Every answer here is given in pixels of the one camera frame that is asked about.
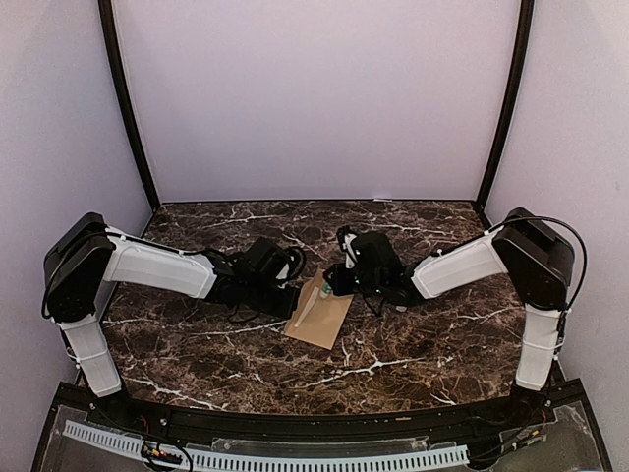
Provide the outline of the green glue stick white cap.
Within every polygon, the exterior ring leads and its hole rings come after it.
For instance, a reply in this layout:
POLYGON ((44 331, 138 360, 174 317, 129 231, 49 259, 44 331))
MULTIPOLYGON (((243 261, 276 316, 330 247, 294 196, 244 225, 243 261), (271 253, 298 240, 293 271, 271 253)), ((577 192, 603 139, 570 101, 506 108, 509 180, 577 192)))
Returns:
POLYGON ((321 298, 325 299, 330 295, 331 292, 332 292, 331 286, 327 282, 324 282, 323 286, 320 288, 319 295, 321 298))

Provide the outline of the white letter paper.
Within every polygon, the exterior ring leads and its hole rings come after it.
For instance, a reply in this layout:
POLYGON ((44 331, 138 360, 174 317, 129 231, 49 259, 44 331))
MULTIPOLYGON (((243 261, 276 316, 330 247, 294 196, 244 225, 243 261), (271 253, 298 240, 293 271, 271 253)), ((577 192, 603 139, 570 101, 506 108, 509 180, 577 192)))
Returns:
POLYGON ((302 310, 301 314, 298 316, 297 320, 295 321, 294 328, 297 328, 302 324, 302 322, 304 321, 308 313, 314 307, 317 299, 319 298, 319 293, 320 293, 320 289, 318 287, 313 289, 308 301, 306 302, 304 309, 302 310))

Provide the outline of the brown paper envelope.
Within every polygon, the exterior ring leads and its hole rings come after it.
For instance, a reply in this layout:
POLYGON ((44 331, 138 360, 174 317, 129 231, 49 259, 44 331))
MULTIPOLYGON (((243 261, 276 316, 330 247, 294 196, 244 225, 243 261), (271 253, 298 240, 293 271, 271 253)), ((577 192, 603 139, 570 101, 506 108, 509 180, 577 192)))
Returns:
POLYGON ((318 272, 301 290, 297 310, 284 328, 288 337, 304 341, 308 344, 331 350, 340 328, 353 301, 353 296, 335 296, 333 293, 323 299, 317 299, 314 307, 308 313, 302 324, 294 328, 295 321, 304 309, 314 288, 323 286, 323 279, 318 272))

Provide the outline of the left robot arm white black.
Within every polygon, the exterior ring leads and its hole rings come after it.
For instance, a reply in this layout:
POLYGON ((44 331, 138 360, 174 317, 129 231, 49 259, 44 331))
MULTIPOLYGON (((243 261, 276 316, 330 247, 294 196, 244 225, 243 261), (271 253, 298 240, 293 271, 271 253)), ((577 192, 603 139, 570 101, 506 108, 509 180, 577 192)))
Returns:
POLYGON ((139 420, 138 405, 123 381, 102 330, 96 300, 106 283, 160 289, 232 310, 288 320, 305 268, 299 247, 282 248, 257 238, 245 251, 186 251, 132 236, 96 212, 83 215, 46 253, 40 314, 56 324, 84 374, 99 410, 118 429, 139 420))

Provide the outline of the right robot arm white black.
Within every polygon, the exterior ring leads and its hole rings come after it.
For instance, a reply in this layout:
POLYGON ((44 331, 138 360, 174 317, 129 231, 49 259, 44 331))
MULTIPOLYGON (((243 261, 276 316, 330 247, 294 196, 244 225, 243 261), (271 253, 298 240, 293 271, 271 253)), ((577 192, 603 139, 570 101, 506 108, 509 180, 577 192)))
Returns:
POLYGON ((337 240, 345 260, 327 269, 323 279, 336 296, 359 294, 409 308, 479 280, 507 275, 526 317, 514 381, 521 389, 502 403, 501 417, 521 427, 540 409, 536 392, 546 385, 564 342, 567 317, 585 282, 583 276, 573 275, 575 260, 588 257, 584 240, 579 238, 574 247, 556 226, 573 229, 557 218, 516 207, 481 235, 413 265, 403 265, 385 234, 357 233, 344 226, 337 240))

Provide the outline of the black front rail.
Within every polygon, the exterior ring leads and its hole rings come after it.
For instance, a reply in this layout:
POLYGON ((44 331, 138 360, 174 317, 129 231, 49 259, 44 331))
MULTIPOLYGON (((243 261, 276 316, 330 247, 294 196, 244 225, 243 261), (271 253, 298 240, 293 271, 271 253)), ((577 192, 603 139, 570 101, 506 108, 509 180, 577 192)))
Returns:
POLYGON ((83 411, 87 418, 105 426, 140 428, 146 419, 149 432, 187 443, 211 443, 215 439, 255 441, 361 441, 428 437, 433 441, 480 440, 494 438, 512 428, 510 424, 490 424, 481 417, 507 412, 508 397, 482 402, 398 413, 359 415, 290 416, 210 411, 143 401, 123 393, 99 399, 99 409, 85 388, 60 383, 53 402, 83 411))

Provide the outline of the right black frame post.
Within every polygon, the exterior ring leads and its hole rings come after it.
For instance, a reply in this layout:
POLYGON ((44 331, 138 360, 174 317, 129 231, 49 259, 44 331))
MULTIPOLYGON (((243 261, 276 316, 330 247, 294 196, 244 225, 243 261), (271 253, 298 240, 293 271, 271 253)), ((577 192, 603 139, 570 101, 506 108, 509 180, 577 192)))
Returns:
POLYGON ((495 182, 518 98, 535 10, 534 0, 521 0, 508 77, 481 186, 473 207, 484 215, 495 182))

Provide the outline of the black frame post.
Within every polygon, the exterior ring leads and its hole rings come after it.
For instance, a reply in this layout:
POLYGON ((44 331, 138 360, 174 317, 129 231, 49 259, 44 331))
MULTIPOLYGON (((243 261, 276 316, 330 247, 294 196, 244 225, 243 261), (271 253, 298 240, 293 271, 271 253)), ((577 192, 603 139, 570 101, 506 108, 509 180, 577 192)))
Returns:
POLYGON ((481 186, 473 207, 484 215, 495 182, 518 98, 535 10, 534 0, 521 0, 508 77, 481 186))
POLYGON ((114 18, 114 5, 110 0, 98 0, 97 6, 110 74, 128 143, 148 205, 152 212, 156 212, 161 207, 161 201, 158 197, 157 189, 143 148, 142 138, 131 100, 114 18))

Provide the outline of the left black frame post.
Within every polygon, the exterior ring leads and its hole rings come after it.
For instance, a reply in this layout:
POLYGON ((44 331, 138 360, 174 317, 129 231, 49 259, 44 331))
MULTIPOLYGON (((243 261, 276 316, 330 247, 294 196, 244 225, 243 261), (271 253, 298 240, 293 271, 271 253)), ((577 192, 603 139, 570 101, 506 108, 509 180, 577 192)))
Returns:
POLYGON ((114 5, 110 0, 98 0, 97 6, 110 74, 128 143, 148 205, 152 212, 156 212, 161 207, 161 201, 158 197, 157 189, 143 148, 142 138, 131 100, 114 18, 114 5))

